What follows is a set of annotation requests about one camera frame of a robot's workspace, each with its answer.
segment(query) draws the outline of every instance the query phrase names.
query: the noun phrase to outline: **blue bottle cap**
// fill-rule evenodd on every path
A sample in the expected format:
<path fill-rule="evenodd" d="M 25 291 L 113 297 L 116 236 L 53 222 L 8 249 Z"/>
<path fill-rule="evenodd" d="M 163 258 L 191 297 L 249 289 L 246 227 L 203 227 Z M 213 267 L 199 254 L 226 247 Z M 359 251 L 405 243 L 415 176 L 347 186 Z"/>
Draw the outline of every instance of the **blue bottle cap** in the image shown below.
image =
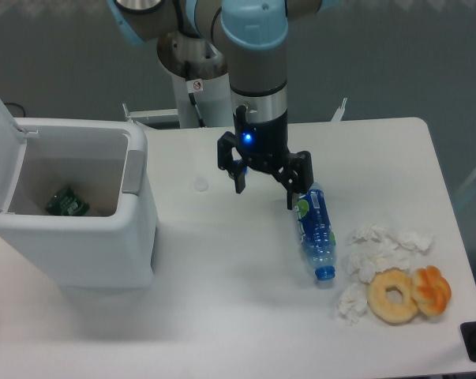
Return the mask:
<path fill-rule="evenodd" d="M 318 280 L 331 280 L 334 279 L 335 269 L 334 266 L 324 266 L 315 270 L 315 275 Z"/>

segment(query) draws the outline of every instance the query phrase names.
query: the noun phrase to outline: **donut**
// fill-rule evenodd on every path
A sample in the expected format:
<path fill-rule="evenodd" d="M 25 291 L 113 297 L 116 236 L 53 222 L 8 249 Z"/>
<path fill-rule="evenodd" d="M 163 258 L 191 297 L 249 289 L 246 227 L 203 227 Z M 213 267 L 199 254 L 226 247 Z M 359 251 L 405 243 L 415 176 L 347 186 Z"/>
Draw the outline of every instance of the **donut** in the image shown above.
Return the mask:
<path fill-rule="evenodd" d="M 391 302 L 387 292 L 397 290 L 403 296 L 401 303 Z M 418 307 L 411 297 L 411 278 L 398 269 L 377 273 L 367 287 L 369 308 L 390 324 L 402 324 L 411 320 Z"/>
<path fill-rule="evenodd" d="M 452 289 L 437 267 L 415 270 L 411 282 L 411 296 L 423 314 L 432 317 L 444 312 L 452 298 Z"/>

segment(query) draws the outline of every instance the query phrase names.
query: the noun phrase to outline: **tissue paper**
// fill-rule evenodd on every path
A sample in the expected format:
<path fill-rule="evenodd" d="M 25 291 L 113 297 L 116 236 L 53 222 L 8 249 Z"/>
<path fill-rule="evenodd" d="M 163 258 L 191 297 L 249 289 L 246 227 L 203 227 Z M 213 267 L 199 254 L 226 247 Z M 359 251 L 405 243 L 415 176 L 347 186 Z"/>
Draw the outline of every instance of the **tissue paper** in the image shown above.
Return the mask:
<path fill-rule="evenodd" d="M 348 255 L 347 273 L 357 273 L 359 280 L 369 283 L 377 272 L 409 269 L 412 252 L 427 253 L 434 236 L 416 231 L 398 232 L 372 223 L 354 231 L 349 243 L 355 249 Z"/>
<path fill-rule="evenodd" d="M 338 311 L 346 319 L 349 325 L 358 323 L 358 319 L 367 310 L 367 297 L 365 286 L 359 283 L 352 283 L 339 298 Z"/>
<path fill-rule="evenodd" d="M 390 268 L 407 270 L 410 268 L 410 252 L 393 250 L 388 246 L 366 246 L 348 255 L 347 274 L 355 272 L 359 280 L 369 283 L 377 272 Z"/>
<path fill-rule="evenodd" d="M 381 242 L 391 249 L 402 247 L 409 251 L 426 253 L 433 247 L 434 235 L 417 231 L 398 232 L 394 228 L 372 223 L 355 230 L 350 235 L 349 244 L 366 241 Z"/>

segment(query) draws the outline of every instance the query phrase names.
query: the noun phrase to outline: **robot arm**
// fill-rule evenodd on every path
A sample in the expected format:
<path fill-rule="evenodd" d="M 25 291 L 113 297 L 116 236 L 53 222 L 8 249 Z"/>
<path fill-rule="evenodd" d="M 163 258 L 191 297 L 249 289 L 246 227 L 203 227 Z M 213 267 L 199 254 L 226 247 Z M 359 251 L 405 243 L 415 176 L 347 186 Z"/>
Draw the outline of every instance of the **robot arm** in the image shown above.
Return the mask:
<path fill-rule="evenodd" d="M 234 131 L 218 141 L 218 165 L 245 189 L 245 169 L 271 174 L 294 193 L 313 184 L 309 152 L 287 147 L 288 21 L 317 13 L 321 0 L 114 0 L 143 40 L 179 30 L 201 36 L 225 57 L 231 85 Z M 236 148 L 239 158 L 232 156 Z"/>

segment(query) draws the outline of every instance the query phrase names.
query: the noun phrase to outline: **white table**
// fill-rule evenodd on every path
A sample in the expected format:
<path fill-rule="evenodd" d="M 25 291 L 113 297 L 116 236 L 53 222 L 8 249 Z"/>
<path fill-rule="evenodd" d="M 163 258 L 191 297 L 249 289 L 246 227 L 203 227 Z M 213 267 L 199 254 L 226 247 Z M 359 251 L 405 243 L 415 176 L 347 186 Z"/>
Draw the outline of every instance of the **white table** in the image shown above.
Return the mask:
<path fill-rule="evenodd" d="M 426 125 L 418 119 L 292 125 L 309 150 L 339 241 L 335 282 L 307 269 L 286 194 L 249 172 L 241 195 L 216 166 L 223 129 L 147 132 L 159 210 L 152 287 L 62 289 L 0 239 L 0 378 L 350 378 L 476 371 L 459 325 L 476 321 L 476 287 Z M 197 192 L 204 177 L 209 189 Z M 452 285 L 447 312 L 355 326 L 336 304 L 357 226 L 432 231 Z"/>

